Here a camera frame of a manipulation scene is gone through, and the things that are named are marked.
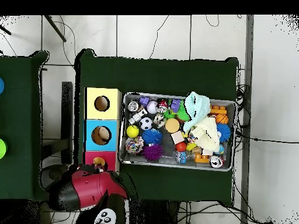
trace table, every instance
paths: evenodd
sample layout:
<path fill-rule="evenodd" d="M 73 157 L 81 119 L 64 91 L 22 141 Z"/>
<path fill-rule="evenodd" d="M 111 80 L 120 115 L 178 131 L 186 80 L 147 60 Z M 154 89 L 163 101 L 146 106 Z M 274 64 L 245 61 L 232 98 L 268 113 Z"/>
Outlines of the table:
<path fill-rule="evenodd" d="M 238 60 L 171 61 L 95 57 L 83 49 L 76 57 L 74 163 L 82 163 L 84 134 L 84 88 L 117 88 L 125 92 L 147 92 L 186 96 L 189 91 L 211 99 L 236 99 Z M 129 190 L 146 200 L 222 201 L 231 205 L 232 170 L 228 172 L 121 164 L 120 176 Z"/>

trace white ball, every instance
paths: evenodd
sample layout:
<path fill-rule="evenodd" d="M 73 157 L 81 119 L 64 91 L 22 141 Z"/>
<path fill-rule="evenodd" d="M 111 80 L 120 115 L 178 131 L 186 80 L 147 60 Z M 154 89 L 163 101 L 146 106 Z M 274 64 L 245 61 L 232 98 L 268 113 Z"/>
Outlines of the white ball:
<path fill-rule="evenodd" d="M 158 102 L 152 100 L 147 104 L 147 111 L 151 114 L 156 114 L 156 106 L 157 106 Z"/>
<path fill-rule="evenodd" d="M 144 131 L 150 130 L 152 128 L 152 120 L 148 117 L 143 118 L 140 120 L 140 128 Z"/>

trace soccer ball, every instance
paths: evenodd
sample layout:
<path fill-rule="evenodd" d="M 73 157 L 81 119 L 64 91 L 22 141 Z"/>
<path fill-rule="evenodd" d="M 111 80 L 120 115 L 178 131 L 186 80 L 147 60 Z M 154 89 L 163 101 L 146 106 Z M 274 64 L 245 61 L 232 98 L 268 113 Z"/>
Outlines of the soccer ball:
<path fill-rule="evenodd" d="M 142 120 L 140 120 L 139 124 L 141 129 L 143 129 L 144 131 L 150 130 L 152 128 L 152 120 L 148 117 L 145 117 Z"/>

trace blue ball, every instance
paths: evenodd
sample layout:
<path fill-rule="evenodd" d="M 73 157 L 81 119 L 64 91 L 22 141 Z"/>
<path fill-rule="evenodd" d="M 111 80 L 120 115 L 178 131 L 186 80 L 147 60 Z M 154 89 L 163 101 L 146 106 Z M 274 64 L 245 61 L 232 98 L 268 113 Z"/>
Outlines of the blue ball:
<path fill-rule="evenodd" d="M 220 142 L 226 142 L 231 136 L 231 129 L 227 124 L 217 124 L 217 131 L 221 133 Z"/>
<path fill-rule="evenodd" d="M 2 93 L 4 90 L 4 81 L 2 80 L 2 78 L 0 78 L 0 93 Z"/>
<path fill-rule="evenodd" d="M 156 129 L 148 129 L 143 132 L 142 138 L 145 144 L 161 144 L 163 135 Z"/>

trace orange ball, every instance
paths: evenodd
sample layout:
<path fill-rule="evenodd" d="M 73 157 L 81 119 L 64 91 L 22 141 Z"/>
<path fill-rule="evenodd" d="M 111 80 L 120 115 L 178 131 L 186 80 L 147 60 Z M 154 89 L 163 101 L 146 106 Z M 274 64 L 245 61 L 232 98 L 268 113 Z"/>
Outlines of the orange ball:
<path fill-rule="evenodd" d="M 175 148 L 176 148 L 177 151 L 179 151 L 179 152 L 183 152 L 183 151 L 186 150 L 187 145 L 186 145 L 185 142 L 179 142 L 179 143 L 177 143 L 177 144 L 175 145 Z"/>
<path fill-rule="evenodd" d="M 228 117 L 223 114 L 223 113 L 220 113 L 220 114 L 217 114 L 216 115 L 216 123 L 222 123 L 222 124 L 227 124 L 228 123 Z"/>

